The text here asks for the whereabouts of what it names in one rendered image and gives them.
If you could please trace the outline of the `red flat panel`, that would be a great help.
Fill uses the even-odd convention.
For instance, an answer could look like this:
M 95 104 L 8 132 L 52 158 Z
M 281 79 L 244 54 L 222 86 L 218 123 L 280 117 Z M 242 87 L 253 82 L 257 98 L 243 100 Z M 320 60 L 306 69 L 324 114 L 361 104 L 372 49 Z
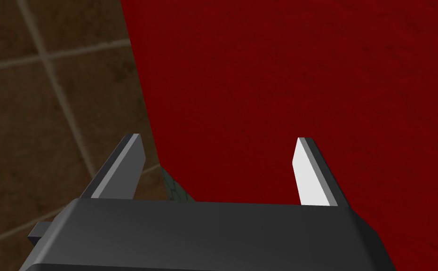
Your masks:
M 398 271 L 438 271 L 438 0 L 121 0 L 163 167 L 296 203 L 310 136 Z

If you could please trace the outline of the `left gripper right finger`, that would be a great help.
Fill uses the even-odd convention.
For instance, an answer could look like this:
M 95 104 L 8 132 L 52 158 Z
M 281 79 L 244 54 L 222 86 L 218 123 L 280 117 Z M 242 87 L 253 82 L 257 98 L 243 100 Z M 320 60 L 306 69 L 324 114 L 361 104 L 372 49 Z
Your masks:
M 292 167 L 301 205 L 350 206 L 312 138 L 297 139 Z

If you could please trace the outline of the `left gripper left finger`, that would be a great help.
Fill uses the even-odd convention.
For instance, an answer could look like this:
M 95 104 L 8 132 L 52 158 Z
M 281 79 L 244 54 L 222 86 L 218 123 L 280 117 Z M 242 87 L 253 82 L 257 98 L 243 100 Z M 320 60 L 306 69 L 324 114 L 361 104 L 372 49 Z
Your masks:
M 145 160 L 140 134 L 126 134 L 80 197 L 132 199 Z

